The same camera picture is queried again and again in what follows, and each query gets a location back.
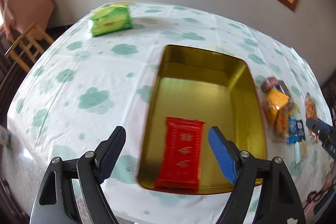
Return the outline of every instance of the wooden chair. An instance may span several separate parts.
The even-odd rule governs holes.
[[[32,30],[40,33],[43,39],[46,40],[50,45],[54,42],[54,40],[48,34],[46,34],[35,21],[19,36],[19,38],[11,45],[5,54],[5,57],[8,58],[10,56],[27,73],[30,71],[30,67],[22,60],[22,54],[25,53],[33,63],[36,63],[37,55],[44,53],[44,49],[41,47],[41,45],[29,34]],[[17,46],[22,49],[19,54],[15,50]],[[32,46],[36,49],[34,54],[30,51]]]

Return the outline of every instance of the green and yellow package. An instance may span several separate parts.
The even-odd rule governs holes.
[[[97,35],[132,29],[127,5],[108,4],[93,11],[89,20],[91,33]]]

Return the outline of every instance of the tablecloth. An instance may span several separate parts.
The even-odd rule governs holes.
[[[133,29],[91,37],[89,15],[82,18],[36,62],[8,111],[8,128],[33,157],[47,166],[94,150],[116,126],[126,129],[125,146],[111,178],[102,189],[117,216],[146,223],[215,223],[229,193],[192,196],[160,193],[136,182],[148,102],[165,45],[198,47],[244,59],[260,84],[274,75],[284,80],[305,121],[305,95],[316,100],[318,117],[331,124],[320,87],[305,60],[294,49],[239,22],[186,7],[135,3],[130,5]],[[331,158],[309,141],[308,155],[295,164],[293,146],[273,143],[266,124],[268,158],[286,163],[300,198],[321,188]],[[75,192],[80,194],[78,182]],[[256,211],[255,187],[245,223]]]

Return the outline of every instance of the floor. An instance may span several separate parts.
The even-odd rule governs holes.
[[[66,29],[66,27],[54,28],[47,32],[57,39]],[[20,83],[15,83],[11,91],[15,95]],[[11,136],[9,147],[0,145],[0,176],[9,183],[11,193],[21,209],[28,215],[31,214],[35,196],[38,192],[45,169],[37,164],[15,135]],[[76,198],[79,213],[84,224],[90,224],[84,200],[82,197]],[[120,224],[132,224],[133,222],[117,217]]]

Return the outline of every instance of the metal screw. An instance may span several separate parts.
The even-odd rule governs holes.
[[[274,161],[275,161],[276,163],[278,163],[278,164],[282,163],[282,159],[279,158],[279,157],[275,157],[275,158],[274,158]]]
[[[86,158],[92,158],[95,153],[93,151],[88,151],[85,153]]]
[[[240,152],[240,155],[243,157],[243,158],[248,158],[250,156],[250,153],[247,152],[247,151],[241,151]]]
[[[56,164],[59,162],[59,157],[55,157],[51,160],[52,163]]]

